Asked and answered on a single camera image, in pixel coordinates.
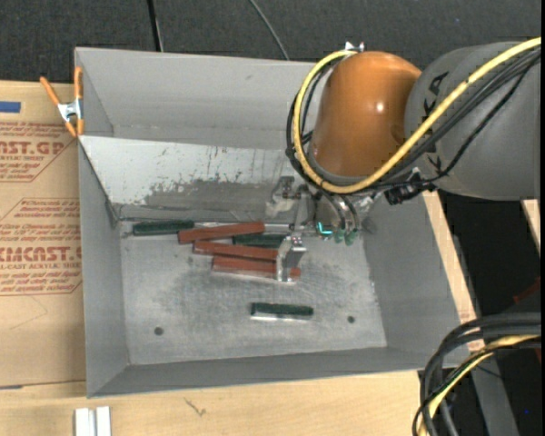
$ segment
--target yellow cable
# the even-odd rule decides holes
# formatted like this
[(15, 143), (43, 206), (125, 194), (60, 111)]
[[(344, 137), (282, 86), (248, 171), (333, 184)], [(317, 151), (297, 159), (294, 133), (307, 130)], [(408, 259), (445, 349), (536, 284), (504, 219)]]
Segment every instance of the yellow cable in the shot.
[(342, 58), (349, 55), (354, 55), (356, 52), (351, 50), (341, 50), (338, 52), (334, 52), (332, 54), (329, 54), (325, 56), (319, 63), (317, 63), (313, 69), (309, 72), (307, 77), (305, 77), (305, 80), (302, 83), (301, 89), (299, 90), (299, 93), (297, 94), (297, 98), (295, 100), (295, 106), (294, 106), (294, 115), (292, 119), (292, 136), (294, 140), (294, 146), (296, 151), (297, 160), (299, 160), (299, 163), (301, 164), (304, 172), (309, 176), (317, 185), (319, 185), (322, 189), (325, 189), (326, 191), (329, 191), (331, 193), (354, 193), (357, 191), (360, 191), (362, 189), (365, 189), (369, 185), (372, 185), (376, 181), (378, 181), (380, 178), (382, 178), (386, 173), (388, 173), (395, 164), (397, 164), (403, 156), (410, 151), (410, 149), (426, 134), (426, 132), (432, 127), (432, 125), (440, 118), (446, 110), (454, 103), (454, 101), (473, 83), (481, 79), (484, 75), (486, 75), (488, 72), (490, 72), (492, 69), (496, 68), (499, 64), (506, 62), (513, 56), (516, 56), (526, 50), (530, 50), (531, 48), (540, 45), (541, 38), (537, 37), (534, 39), (530, 39), (526, 42), (523, 42), (521, 44), (515, 45), (512, 48), (506, 50), (505, 52), (497, 55), (496, 57), (492, 58), (489, 62), (485, 63), (483, 66), (481, 66), (478, 70), (476, 70), (474, 73), (472, 73), (468, 79), (462, 81), (461, 84), (459, 84), (436, 108), (431, 115), (416, 129), (416, 131), (408, 138), (407, 141), (405, 141), (401, 147), (398, 149), (398, 151), (388, 160), (379, 170), (377, 170), (375, 173), (373, 173), (371, 176), (368, 176), (367, 178), (359, 181), (355, 184), (349, 184), (349, 185), (336, 185), (332, 183), (328, 183), (325, 181), (320, 175), (318, 175), (309, 165), (309, 162), (307, 160), (307, 157), (305, 156), (305, 153), (302, 149), (302, 143), (301, 143), (301, 105), (302, 105), (302, 99), (305, 96), (305, 92), (307, 91), (309, 84), (311, 83), (314, 76), (319, 73), (319, 71), (326, 66), (331, 61)]
[[(440, 407), (440, 404), (444, 400), (444, 398), (448, 395), (448, 393), (452, 390), (454, 386), (462, 379), (464, 376), (466, 376), (467, 373), (469, 373), (473, 368), (475, 368), (479, 363), (482, 361), (488, 359), (492, 356), (494, 351), (496, 349), (502, 348), (502, 347), (509, 347), (514, 344), (518, 344), (519, 342), (528, 341), (530, 339), (538, 338), (538, 335), (535, 334), (526, 334), (521, 336), (505, 336), (503, 338), (498, 339), (497, 341), (489, 343), (487, 346), (483, 347), (480, 351), (475, 352), (472, 354), (472, 356), (467, 360), (467, 362), (471, 361), (469, 365), (462, 370), (457, 376), (454, 377), (454, 379), (448, 383), (448, 385), (440, 391), (434, 399), (431, 400), (431, 402), (428, 404), (428, 412), (430, 416), (433, 418), (434, 414), (438, 410), (438, 407)], [(418, 429), (418, 434), (420, 436), (427, 436), (428, 435), (428, 429), (426, 428), (426, 424), (424, 420), (421, 420), (420, 427)]]

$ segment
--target light-colored wooden surface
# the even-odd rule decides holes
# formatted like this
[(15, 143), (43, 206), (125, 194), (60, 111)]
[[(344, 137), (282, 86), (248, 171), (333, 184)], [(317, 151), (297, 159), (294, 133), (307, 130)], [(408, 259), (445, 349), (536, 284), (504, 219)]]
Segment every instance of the light-colored wooden surface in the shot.
[(91, 399), (84, 384), (0, 391), (0, 435), (73, 434), (73, 411), (110, 406), (113, 436), (408, 436), (415, 372)]
[(452, 234), (448, 227), (440, 196), (435, 192), (425, 192), (423, 197), (426, 208), (428, 209), (428, 215), (430, 216), (434, 237), (436, 238), (436, 243), (440, 250), (442, 264), (448, 275), (448, 281), (452, 297), (456, 303), (457, 312), (461, 322), (469, 322), (476, 318), (476, 311), (464, 278), (461, 261), (459, 260), (454, 241), (452, 240)]
[(529, 222), (530, 232), (537, 245), (539, 254), (541, 253), (541, 218), (539, 203), (536, 200), (524, 200), (521, 202), (527, 221)]

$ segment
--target scratched metal surface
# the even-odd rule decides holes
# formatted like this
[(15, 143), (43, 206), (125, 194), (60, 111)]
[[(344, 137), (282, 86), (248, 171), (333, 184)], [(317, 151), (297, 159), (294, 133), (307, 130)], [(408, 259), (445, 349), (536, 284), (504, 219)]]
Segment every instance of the scratched metal surface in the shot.
[[(111, 204), (121, 217), (207, 221), (266, 218), (281, 176), (296, 173), (281, 150), (81, 137)], [(292, 212), (275, 221), (289, 222)]]
[[(283, 284), (212, 273), (212, 257), (192, 254), (174, 236), (123, 238), (130, 363), (385, 347), (363, 240), (351, 247), (317, 238), (305, 243), (301, 280)], [(306, 321), (255, 320), (251, 302), (309, 305), (314, 314)]]

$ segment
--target black floor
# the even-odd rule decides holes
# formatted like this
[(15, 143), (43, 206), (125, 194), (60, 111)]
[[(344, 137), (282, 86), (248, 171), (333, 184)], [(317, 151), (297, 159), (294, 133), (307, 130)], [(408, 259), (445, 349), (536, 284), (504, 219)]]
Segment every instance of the black floor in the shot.
[[(283, 58), (249, 0), (155, 1), (166, 51)], [(541, 35), (541, 0), (255, 1), (294, 60), (317, 60), (351, 41), (423, 68), (457, 47)], [(145, 0), (0, 0), (0, 79), (68, 82), (77, 45), (154, 50)], [(481, 312), (509, 308), (540, 275), (519, 203), (443, 201)], [(510, 355), (500, 366), (520, 434), (542, 434), (536, 356)], [(482, 434), (469, 387), (467, 380), (457, 396), (457, 421), (462, 434)]]

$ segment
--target black cable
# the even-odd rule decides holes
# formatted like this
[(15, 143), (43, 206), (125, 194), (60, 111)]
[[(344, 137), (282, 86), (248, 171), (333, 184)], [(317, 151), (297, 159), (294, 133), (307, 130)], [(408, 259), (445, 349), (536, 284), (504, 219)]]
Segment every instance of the black cable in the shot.
[[(509, 345), (509, 346), (501, 346), (501, 347), (499, 347), (497, 349), (489, 351), (489, 353), (491, 355), (494, 355), (498, 351), (504, 350), (504, 349), (526, 349), (526, 348), (538, 348), (538, 347), (540, 347), (540, 340), (539, 341), (531, 340), (531, 341), (520, 342), (520, 343), (517, 343), (517, 344), (512, 344), (512, 345)], [(444, 379), (444, 381), (440, 384), (440, 386), (438, 386), (438, 388), (436, 388), (430, 394), (430, 396), (427, 399), (423, 400), (423, 402), (422, 402), (420, 408), (418, 409), (418, 411), (416, 412), (416, 415), (414, 416), (414, 420), (412, 422), (412, 434), (417, 435), (416, 423), (418, 421), (419, 416), (421, 415), (422, 419), (424, 421), (424, 424), (425, 424), (425, 426), (426, 426), (426, 428), (428, 430), (428, 433), (431, 436), (438, 436), (438, 432), (436, 431), (436, 428), (434, 426), (433, 418), (430, 416), (430, 412), (428, 411), (428, 406), (430, 405), (432, 400), (435, 399), (440, 394), (440, 392), (444, 391), (450, 385), (450, 383), (452, 381), (454, 381), (460, 374), (462, 374), (466, 370), (468, 370), (472, 366), (473, 362), (478, 360), (479, 358), (480, 358), (480, 355), (474, 355), (474, 356), (470, 357), (466, 362), (464, 362), (459, 367), (454, 369)]]
[(274, 38), (277, 45), (279, 45), (279, 48), (281, 49), (282, 55), (284, 56), (285, 60), (290, 61), (291, 58), (289, 58), (289, 54), (287, 54), (287, 51), (284, 49), (284, 46), (282, 45), (281, 39), (279, 36), (274, 32), (273, 25), (269, 23), (269, 20), (266, 18), (266, 16), (263, 13), (263, 10), (261, 10), (260, 6), (256, 3), (255, 0), (248, 0), (253, 8), (256, 10), (256, 13), (258, 13), (258, 16), (261, 17), (261, 19), (266, 24), (266, 27), (268, 28), (269, 32), (271, 33), (272, 37)]
[[(421, 377), (421, 401), (431, 394), (431, 378), (434, 384), (442, 381), (444, 356), (461, 345), (489, 339), (494, 336), (512, 334), (540, 335), (540, 314), (538, 313), (503, 313), (464, 323), (452, 330), (441, 343), (439, 350), (431, 357)], [(451, 434), (457, 434), (445, 401), (441, 402), (441, 416)]]
[(349, 200), (349, 198), (345, 195), (342, 195), (342, 199), (347, 205), (347, 208), (349, 208), (349, 211), (352, 213), (353, 220), (355, 223), (355, 229), (359, 229), (361, 227), (360, 216), (357, 213), (357, 210), (355, 210), (355, 206), (353, 206), (353, 202)]
[(321, 81), (323, 76), (327, 73), (327, 71), (329, 71), (330, 68), (332, 68), (331, 64), (327, 64), (326, 66), (324, 66), (323, 69), (321, 69), (319, 73), (315, 75), (315, 77), (313, 78), (309, 86), (307, 96), (305, 99), (305, 106), (302, 109), (302, 115), (301, 115), (301, 134), (302, 134), (301, 143), (303, 145), (306, 145), (307, 143), (309, 143), (312, 137), (312, 131), (309, 131), (308, 133), (304, 133), (304, 129), (305, 129), (305, 120), (307, 118), (307, 114), (309, 113), (309, 107), (311, 106), (313, 93), (315, 92), (315, 89), (317, 88), (317, 84), (319, 83), (319, 81)]
[(292, 142), (292, 119), (293, 119), (293, 112), (294, 112), (294, 106), (295, 102), (297, 100), (297, 97), (295, 96), (292, 99), (292, 104), (289, 107), (289, 114), (287, 115), (287, 125), (285, 129), (285, 141), (287, 143), (287, 148), (285, 149), (284, 153), (287, 155), (287, 158), (291, 162), (292, 168), (301, 176), (301, 178), (308, 184), (313, 185), (315, 188), (319, 188), (314, 182), (311, 180), (309, 176), (305, 173), (303, 170), (301, 163), (297, 158), (295, 157), (295, 149), (294, 149), (294, 143)]
[(440, 172), (437, 176), (433, 177), (433, 178), (430, 178), (430, 179), (424, 179), (424, 180), (420, 180), (420, 181), (416, 181), (416, 182), (408, 182), (408, 181), (405, 181), (405, 182), (399, 182), (399, 183), (379, 183), (377, 184), (375, 187), (377, 188), (380, 188), (380, 187), (385, 187), (386, 191), (390, 191), (392, 189), (396, 189), (396, 188), (399, 188), (399, 187), (404, 187), (404, 186), (407, 186), (407, 185), (412, 185), (412, 186), (416, 186), (416, 187), (419, 187), (419, 186), (425, 186), (425, 185), (428, 185), (428, 184), (432, 184), (432, 183), (435, 183), (436, 181), (438, 181), (439, 179), (447, 176), (449, 174), (449, 172), (456, 166), (456, 164), (458, 163), (458, 161), (462, 158), (462, 156), (464, 155), (464, 153), (466, 152), (466, 150), (468, 149), (468, 147), (472, 144), (472, 142), (474, 141), (474, 139), (476, 139), (476, 137), (481, 133), (481, 131), (486, 127), (486, 125), (491, 121), (491, 119), (495, 116), (495, 114), (502, 108), (502, 106), (504, 106), (509, 100), (510, 98), (514, 95), (515, 91), (517, 90), (517, 88), (519, 87), (520, 83), (522, 82), (525, 74), (527, 74), (527, 72), (534, 66), (534, 63), (530, 64), (529, 66), (527, 66), (525, 68), (525, 70), (522, 72), (522, 73), (517, 73), (519, 74), (519, 78), (517, 79), (517, 81), (513, 84), (512, 88), (500, 99), (500, 101), (495, 104), (495, 106), (492, 108), (492, 110), (490, 110), (490, 112), (483, 118), (483, 120), (481, 121), (481, 123), (474, 129), (474, 131), (469, 135), (469, 137), (466, 139), (466, 141), (464, 141), (464, 143), (462, 144), (461, 148), (459, 149), (459, 151), (454, 155), (454, 157), (452, 158), (451, 162), (449, 163), (449, 165), (446, 167), (446, 169), (444, 169), (442, 172)]
[(335, 210), (335, 212), (337, 212), (337, 215), (339, 216), (339, 219), (341, 221), (341, 229), (345, 230), (347, 228), (347, 220), (346, 220), (345, 215), (343, 214), (343, 210), (339, 206), (339, 204), (337, 204), (333, 200), (332, 195), (330, 193), (328, 193), (327, 191), (325, 191), (324, 189), (321, 189), (321, 188), (318, 189), (317, 194), (322, 195), (323, 197), (325, 197), (329, 201), (329, 203), (331, 204), (331, 206), (333, 207), (333, 209)]
[(160, 34), (160, 25), (157, 21), (157, 16), (155, 15), (155, 6), (154, 0), (147, 1), (147, 11), (149, 12), (149, 19), (152, 23), (152, 30), (154, 32), (154, 45), (156, 52), (164, 51), (164, 42), (162, 41), (162, 36)]
[(488, 98), (491, 94), (496, 92), (499, 88), (503, 87), (513, 77), (518, 74), (527, 73), (531, 67), (533, 67), (538, 60), (540, 60), (540, 46), (534, 50), (523, 54), (515, 59), (507, 68), (496, 73), (486, 84), (481, 86), (477, 92), (475, 92), (466, 101), (461, 103), (460, 108), (446, 119), (445, 123), (441, 125), (439, 129), (434, 131), (430, 137), (428, 137), (422, 144), (418, 145), (413, 151), (411, 151), (406, 158), (404, 158), (398, 165), (394, 166), (385, 176), (381, 179), (388, 179), (389, 176), (403, 173), (408, 167), (410, 167), (416, 160), (422, 155), (427, 153), (431, 149), (432, 145), (440, 141), (440, 139), (450, 131), (454, 125), (456, 125), (467, 114)]
[(489, 374), (490, 376), (494, 376), (495, 378), (500, 378), (502, 379), (502, 376), (500, 376), (498, 373), (496, 372), (492, 372), (491, 370), (489, 370), (488, 368), (484, 368), (484, 367), (478, 367), (478, 370), (480, 370), (481, 372), (485, 372), (487, 374)]

